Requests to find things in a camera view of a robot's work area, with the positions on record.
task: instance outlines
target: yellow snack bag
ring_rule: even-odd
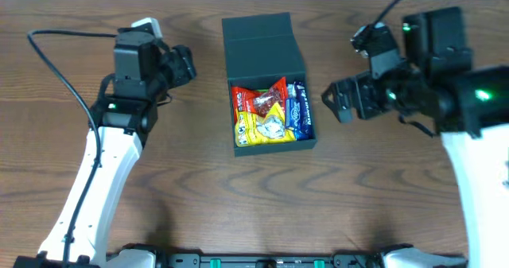
[[[254,146],[296,141],[293,131],[285,129],[285,114],[275,103],[262,118],[255,113],[241,111],[235,124],[237,146]]]

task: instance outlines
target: red snack bag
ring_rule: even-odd
[[[287,98],[288,89],[286,88],[286,77],[283,76],[278,82],[270,87],[269,91],[261,94],[260,96],[248,99],[247,107],[249,109],[254,108],[256,114],[265,117],[267,113],[269,113],[270,108],[272,108],[275,103],[279,103],[284,113],[285,100]]]
[[[256,110],[253,107],[252,103],[249,103],[249,99],[256,98],[260,96],[262,93],[257,91],[247,90],[242,87],[232,87],[231,88],[231,98],[233,99],[233,119],[234,123],[237,123],[237,115],[241,111],[247,111],[250,113],[256,113]]]

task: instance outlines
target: green tape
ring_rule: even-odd
[[[315,268],[325,268],[324,260],[315,260]]]
[[[211,259],[210,268],[221,268],[221,259]]]

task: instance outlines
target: dark green box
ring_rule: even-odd
[[[289,13],[224,18],[223,37],[235,156],[312,149],[317,143],[313,109],[305,65],[293,36]],[[267,89],[283,76],[286,76],[288,84],[301,81],[306,86],[313,125],[312,138],[282,144],[238,147],[235,143],[231,87]]]

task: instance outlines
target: open box lid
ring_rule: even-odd
[[[305,74],[289,13],[223,19],[227,78]]]

